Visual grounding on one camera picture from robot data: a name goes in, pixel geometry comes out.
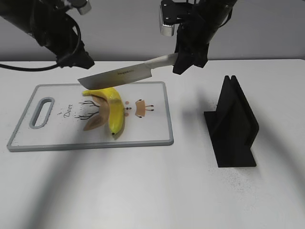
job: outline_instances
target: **yellow banana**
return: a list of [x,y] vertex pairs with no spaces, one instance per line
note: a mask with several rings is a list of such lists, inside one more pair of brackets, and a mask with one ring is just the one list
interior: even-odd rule
[[109,104],[109,128],[112,135],[117,134],[124,124],[124,105],[120,94],[113,87],[100,90],[87,90],[83,95],[95,95],[107,100]]

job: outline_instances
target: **black cable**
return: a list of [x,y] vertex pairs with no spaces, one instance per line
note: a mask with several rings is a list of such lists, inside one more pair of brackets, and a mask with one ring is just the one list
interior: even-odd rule
[[16,70],[16,71],[22,71],[22,72],[43,72],[43,71],[47,71],[47,70],[51,70],[54,68],[57,68],[60,66],[60,64],[62,64],[63,62],[67,61],[69,58],[71,58],[78,50],[80,44],[81,44],[81,30],[80,27],[78,26],[77,22],[70,17],[69,15],[67,15],[68,18],[70,18],[70,20],[72,20],[76,31],[77,31],[77,44],[73,50],[73,52],[65,59],[62,59],[60,62],[58,62],[55,65],[51,65],[48,67],[42,67],[42,68],[22,68],[22,67],[15,67],[15,66],[10,66],[10,65],[6,65],[6,64],[1,64],[0,63],[0,68],[5,68],[5,69],[10,69],[10,70]]

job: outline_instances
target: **black stand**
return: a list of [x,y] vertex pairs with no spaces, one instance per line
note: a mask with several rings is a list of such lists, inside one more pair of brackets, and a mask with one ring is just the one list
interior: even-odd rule
[[251,145],[258,123],[233,75],[225,76],[217,109],[205,112],[218,167],[255,167]]

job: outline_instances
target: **knife blade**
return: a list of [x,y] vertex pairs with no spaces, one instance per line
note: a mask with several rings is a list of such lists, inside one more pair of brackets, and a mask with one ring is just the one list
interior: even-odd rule
[[178,54],[173,53],[145,61],[141,64],[80,78],[78,81],[88,90],[98,90],[133,83],[151,77],[152,69],[174,65],[177,58]]

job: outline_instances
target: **white table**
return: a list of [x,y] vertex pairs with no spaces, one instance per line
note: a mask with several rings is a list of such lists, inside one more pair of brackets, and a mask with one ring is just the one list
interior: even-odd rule
[[[44,73],[0,70],[1,229],[305,228],[305,62],[210,61],[167,86],[172,146],[10,153],[34,89],[134,64],[97,62]],[[17,62],[40,67],[50,62]],[[255,168],[218,168],[203,111],[235,74],[260,125]]]

